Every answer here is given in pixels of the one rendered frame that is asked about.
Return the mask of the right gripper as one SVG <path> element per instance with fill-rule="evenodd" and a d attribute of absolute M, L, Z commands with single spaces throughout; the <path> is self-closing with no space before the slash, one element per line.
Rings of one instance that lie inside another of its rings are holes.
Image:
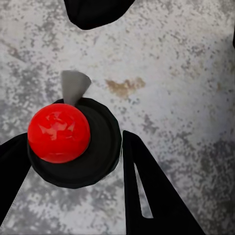
<path fill-rule="evenodd" d="M 80 29 L 112 24 L 135 0 L 64 0 L 69 20 Z"/>

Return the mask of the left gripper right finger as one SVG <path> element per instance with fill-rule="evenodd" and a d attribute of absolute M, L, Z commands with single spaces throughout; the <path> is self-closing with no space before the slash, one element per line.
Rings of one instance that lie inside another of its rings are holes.
<path fill-rule="evenodd" d="M 126 235 L 206 235 L 142 141 L 122 134 Z M 134 164 L 153 218 L 142 215 Z"/>

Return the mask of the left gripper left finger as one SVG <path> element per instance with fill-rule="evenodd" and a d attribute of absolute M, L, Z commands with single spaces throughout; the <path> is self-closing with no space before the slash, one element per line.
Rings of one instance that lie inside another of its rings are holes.
<path fill-rule="evenodd" d="M 27 133 L 0 145 L 0 227 L 30 167 Z"/>

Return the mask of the insectifuge atomizer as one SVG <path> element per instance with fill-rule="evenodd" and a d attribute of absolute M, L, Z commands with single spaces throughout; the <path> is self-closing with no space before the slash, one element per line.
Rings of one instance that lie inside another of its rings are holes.
<path fill-rule="evenodd" d="M 78 189 L 102 181 L 117 168 L 122 137 L 111 111 L 82 97 L 92 83 L 88 76 L 75 70 L 63 70 L 59 76 L 63 99 L 31 120 L 27 155 L 46 182 Z"/>

